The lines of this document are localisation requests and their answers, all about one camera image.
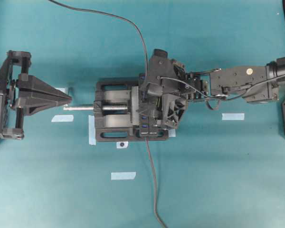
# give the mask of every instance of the teal table surface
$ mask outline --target teal table surface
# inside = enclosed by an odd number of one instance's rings
[[[134,21],[148,53],[165,49],[187,71],[263,66],[285,57],[281,0],[61,0]],[[6,51],[32,54],[30,74],[92,103],[103,78],[144,71],[129,24],[47,0],[0,0],[0,65]],[[158,210],[173,228],[285,228],[285,136],[281,102],[191,104],[175,138],[151,142]],[[245,113],[222,121],[222,113]],[[10,113],[13,125],[15,114]],[[24,122],[23,141],[0,142],[0,228],[156,228],[144,142],[127,149],[88,143],[89,112],[52,123],[49,109]],[[134,180],[111,172],[135,171]]]

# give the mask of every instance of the wire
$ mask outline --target wire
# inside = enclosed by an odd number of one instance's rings
[[[221,68],[215,68],[215,69],[212,69],[212,70],[193,72],[193,74],[194,75],[208,75],[210,73],[217,72],[217,71],[220,71],[220,70],[222,70],[222,69]]]
[[[134,26],[134,28],[136,29],[136,31],[137,31],[138,34],[139,34],[139,37],[140,37],[141,40],[142,40],[142,46],[143,46],[143,51],[144,51],[144,61],[145,61],[145,76],[147,76],[147,70],[148,70],[147,47],[146,47],[146,44],[145,44],[145,42],[144,42],[143,35],[142,35],[141,31],[140,31],[139,28],[134,24],[134,22],[130,21],[130,20],[127,19],[127,18],[123,18],[123,17],[117,16],[117,15],[114,15],[114,14],[111,14],[111,13],[106,13],[106,12],[102,12],[102,11],[98,11],[98,10],[94,10],[94,9],[75,8],[75,7],[71,7],[71,6],[62,4],[62,3],[57,2],[57,1],[55,1],[55,0],[48,0],[48,1],[50,1],[50,2],[52,2],[52,3],[54,3],[54,4],[56,4],[56,5],[59,5],[59,6],[68,8],[68,9],[70,9],[70,10],[83,11],[83,12],[89,12],[89,13],[97,13],[97,14],[101,14],[101,15],[106,15],[106,16],[110,16],[110,17],[113,17],[113,18],[117,18],[117,19],[126,21],[126,22],[130,23],[132,26]]]
[[[215,100],[220,100],[220,101],[232,101],[232,100],[235,100],[235,99],[238,99],[238,98],[241,98],[243,96],[245,96],[247,93],[249,93],[253,88],[257,87],[257,86],[260,86],[262,84],[265,84],[267,82],[271,82],[271,81],[276,81],[280,78],[283,78],[285,77],[285,74],[283,75],[280,75],[280,76],[277,76],[277,77],[274,77],[274,78],[270,78],[270,79],[267,79],[267,80],[264,80],[264,81],[261,81],[261,82],[258,82],[254,85],[252,85],[249,89],[247,89],[245,92],[241,93],[240,95],[238,96],[235,96],[235,97],[232,97],[232,98],[229,98],[229,99],[226,99],[225,97],[220,97],[220,96],[208,96],[204,93],[202,93],[200,90],[194,88],[193,86],[191,86],[190,84],[184,82],[184,81],[181,81],[179,79],[176,79],[176,78],[171,78],[171,77],[161,77],[161,79],[169,79],[169,80],[173,80],[173,81],[177,81],[177,82],[180,82],[180,83],[183,83],[185,84],[186,86],[189,86],[190,88],[194,89],[196,92],[198,92],[199,94],[203,95],[204,97],[206,98],[209,98],[209,99],[215,99]]]
[[[280,78],[283,78],[283,77],[285,77],[285,74],[280,75],[280,76],[277,76],[277,77],[274,77],[274,78],[271,78],[271,79],[267,79],[267,80],[265,80],[265,81],[258,82],[258,83],[256,83],[256,84],[254,84],[253,86],[251,86],[248,90],[246,90],[246,92],[243,93],[241,96],[246,95],[246,94],[249,93],[253,88],[255,88],[255,87],[257,87],[257,86],[260,86],[260,85],[265,84],[265,83],[267,83],[267,82],[276,81],[277,79],[280,79]]]
[[[217,104],[215,105],[215,107],[212,107],[209,103],[209,101],[206,101],[206,106],[208,109],[210,109],[211,111],[216,111],[219,109],[219,105],[220,105],[220,100],[217,100]]]
[[[215,99],[215,100],[221,100],[220,98],[215,97],[215,96],[208,96],[208,95],[202,93],[200,90],[194,88],[194,87],[191,86],[190,84],[188,84],[188,83],[186,83],[186,82],[184,82],[184,81],[181,81],[181,80],[179,80],[179,79],[171,78],[171,77],[161,77],[161,79],[169,79],[169,80],[173,80],[173,81],[177,81],[177,82],[183,83],[183,84],[185,84],[186,86],[189,86],[191,89],[194,89],[196,92],[198,92],[198,93],[201,94],[202,96],[205,96],[206,98]]]
[[[147,137],[145,138],[145,141],[146,141],[147,151],[148,151],[148,155],[149,155],[150,165],[151,165],[151,168],[152,168],[152,175],[153,175],[153,182],[154,182],[154,204],[153,204],[154,214],[155,214],[155,217],[156,217],[157,221],[161,224],[161,226],[164,227],[164,228],[167,228],[166,224],[163,222],[163,220],[161,219],[161,217],[157,213],[157,180],[156,180],[156,171],[155,171],[152,155],[151,155],[151,152],[150,152],[149,141],[148,141]]]

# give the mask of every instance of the power cord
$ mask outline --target power cord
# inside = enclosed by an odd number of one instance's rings
[[[132,26],[134,26],[134,28],[136,29],[136,31],[138,32],[139,34],[139,37],[141,38],[142,40],[142,46],[143,46],[143,51],[144,51],[144,61],[145,61],[145,75],[147,76],[147,70],[148,70],[148,54],[147,54],[147,47],[146,47],[146,44],[144,42],[144,39],[143,39],[143,35],[141,33],[141,31],[139,30],[139,28],[135,25],[134,22],[130,21],[129,19],[127,18],[123,18],[123,17],[120,17],[120,16],[117,16],[117,15],[114,15],[114,14],[111,14],[111,13],[106,13],[106,12],[102,12],[102,11],[98,11],[98,10],[94,10],[94,9],[81,9],[81,8],[75,8],[75,7],[71,7],[71,6],[68,6],[68,5],[65,5],[65,4],[62,4],[60,2],[57,2],[55,0],[48,0],[56,5],[59,5],[59,6],[62,6],[62,7],[65,7],[67,9],[70,9],[70,10],[76,10],[76,11],[83,11],[83,12],[88,12],[88,13],[97,13],[97,14],[101,14],[101,15],[106,15],[106,16],[109,16],[109,17],[113,17],[113,18],[117,18],[117,19],[120,19],[120,20],[123,20],[125,22],[128,22],[130,23]]]
[[[161,224],[161,226],[163,228],[168,228],[166,226],[166,224],[163,222],[163,220],[161,219],[161,217],[157,213],[157,180],[156,180],[156,171],[155,171],[152,155],[151,155],[151,152],[150,152],[149,141],[148,141],[147,138],[145,138],[145,141],[146,141],[147,151],[148,151],[148,155],[149,155],[150,165],[151,165],[151,168],[152,168],[153,183],[154,183],[153,211],[154,211],[154,214],[155,214],[155,217],[156,217],[157,221]]]
[[[113,18],[117,18],[117,19],[126,21],[126,22],[130,23],[131,25],[133,25],[134,28],[137,30],[137,32],[138,32],[138,34],[139,34],[139,36],[140,36],[140,38],[142,40],[143,51],[144,51],[144,55],[145,55],[144,56],[144,59],[145,59],[145,75],[147,76],[147,70],[148,70],[147,47],[146,47],[146,44],[144,42],[142,33],[140,32],[139,28],[132,21],[130,21],[130,20],[126,19],[126,18],[117,16],[117,15],[111,14],[111,13],[101,12],[101,11],[97,11],[97,10],[93,10],[93,9],[75,8],[75,7],[71,7],[71,6],[62,4],[60,2],[54,1],[54,0],[48,0],[48,1],[50,1],[50,2],[52,2],[54,4],[56,4],[56,5],[68,8],[70,10],[76,10],[76,11],[83,11],[83,12],[97,13],[97,14],[101,14],[101,15],[106,15],[106,16],[110,16],[110,17],[113,17]],[[149,142],[148,142],[147,138],[146,138],[146,144],[147,144],[147,151],[148,151],[148,155],[149,155],[149,159],[150,159],[150,164],[151,164],[152,174],[153,174],[153,181],[154,181],[154,205],[153,205],[154,214],[155,214],[155,217],[158,220],[158,222],[162,225],[162,227],[167,228],[167,226],[165,225],[165,223],[162,221],[162,219],[160,218],[160,216],[157,213],[157,180],[156,180],[156,172],[155,172],[155,167],[154,167],[154,164],[153,164],[153,159],[152,159],[152,156],[151,156]]]

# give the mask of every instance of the metal rod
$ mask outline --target metal rod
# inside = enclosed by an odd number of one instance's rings
[[[82,105],[82,106],[64,106],[65,111],[92,111],[94,110],[93,105]],[[124,104],[106,104],[102,107],[103,111],[124,111],[128,110],[128,106]]]
[[[28,72],[29,72],[29,58],[23,57],[22,58],[21,73],[27,74]]]
[[[65,111],[92,111],[94,110],[93,105],[91,106],[64,106]]]
[[[17,117],[15,128],[23,128],[24,111],[23,108],[17,108]]]

